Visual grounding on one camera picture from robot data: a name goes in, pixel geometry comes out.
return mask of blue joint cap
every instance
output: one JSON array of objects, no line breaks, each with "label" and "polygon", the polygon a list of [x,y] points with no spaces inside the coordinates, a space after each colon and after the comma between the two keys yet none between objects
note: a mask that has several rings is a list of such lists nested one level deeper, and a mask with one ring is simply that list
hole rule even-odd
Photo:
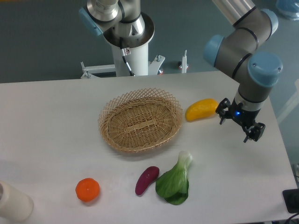
[{"label": "blue joint cap", "polygon": [[273,35],[273,33],[275,33],[275,31],[278,28],[278,18],[274,12],[272,12],[266,8],[261,9],[261,11],[266,13],[268,15],[268,17],[270,18],[271,27],[272,27],[271,35]]},{"label": "blue joint cap", "polygon": [[282,62],[275,54],[258,52],[248,61],[248,73],[260,86],[273,87],[282,71]]},{"label": "blue joint cap", "polygon": [[86,26],[86,28],[94,35],[100,36],[103,34],[103,31],[99,28],[99,26],[92,20],[92,18],[89,16],[89,14],[83,9],[79,9],[79,16],[81,17],[81,20],[83,24]]},{"label": "blue joint cap", "polygon": [[224,36],[215,35],[213,36],[208,43],[206,43],[204,48],[204,59],[215,67],[216,57],[223,40]]}]

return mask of robotic arm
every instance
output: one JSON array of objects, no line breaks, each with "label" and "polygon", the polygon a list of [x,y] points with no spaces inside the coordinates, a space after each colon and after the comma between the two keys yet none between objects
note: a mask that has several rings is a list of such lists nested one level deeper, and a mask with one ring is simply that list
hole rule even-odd
[{"label": "robotic arm", "polygon": [[141,12],[140,0],[87,0],[79,15],[93,34],[103,34],[111,45],[117,76],[148,75],[154,23]]},{"label": "robotic arm", "polygon": [[259,10],[251,0],[213,0],[235,28],[227,38],[215,35],[206,44],[204,59],[240,85],[232,102],[225,98],[216,113],[232,119],[248,139],[258,141],[265,125],[255,119],[278,81],[282,62],[271,53],[252,54],[277,30],[278,19],[268,9]]}]

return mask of robot arm segment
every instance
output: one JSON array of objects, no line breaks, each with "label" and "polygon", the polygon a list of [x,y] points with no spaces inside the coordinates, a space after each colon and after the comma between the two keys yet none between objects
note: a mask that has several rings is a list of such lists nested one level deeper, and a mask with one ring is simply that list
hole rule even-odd
[{"label": "robot arm segment", "polygon": [[276,84],[282,70],[280,59],[267,52],[252,54],[277,29],[278,19],[270,10],[259,10],[251,0],[213,0],[234,26],[227,38],[216,35],[204,49],[204,58],[240,85],[234,101],[224,99],[216,112],[221,118],[232,119],[257,141],[265,125],[255,118]]}]

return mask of plastic fruit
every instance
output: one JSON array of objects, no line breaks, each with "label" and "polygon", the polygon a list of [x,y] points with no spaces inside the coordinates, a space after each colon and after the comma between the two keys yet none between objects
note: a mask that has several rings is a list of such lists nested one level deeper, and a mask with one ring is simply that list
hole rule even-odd
[{"label": "plastic fruit", "polygon": [[215,114],[217,107],[218,102],[211,98],[197,101],[188,107],[185,112],[185,118],[187,121],[208,118]]},{"label": "plastic fruit", "polygon": [[100,194],[100,185],[92,178],[85,178],[76,186],[77,197],[83,202],[90,202]]}]

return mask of gray floor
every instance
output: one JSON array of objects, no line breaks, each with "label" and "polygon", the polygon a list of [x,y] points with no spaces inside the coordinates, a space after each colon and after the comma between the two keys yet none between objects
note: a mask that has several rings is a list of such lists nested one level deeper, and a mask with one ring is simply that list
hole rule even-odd
[{"label": "gray floor", "polygon": [[[299,21],[275,8],[275,0],[253,1],[278,15],[277,32],[258,51],[277,54],[284,63],[279,83],[270,94],[277,113],[296,91],[299,78]],[[0,2],[0,83],[78,79],[86,66],[113,64],[102,36],[83,26],[78,9],[86,0],[24,0]],[[155,24],[149,59],[166,57],[165,73],[179,73],[177,63],[188,50],[188,72],[212,71],[202,57],[211,36],[229,35],[233,28],[211,0],[142,0],[142,11]],[[299,163],[299,106],[280,124],[290,164]]]}]

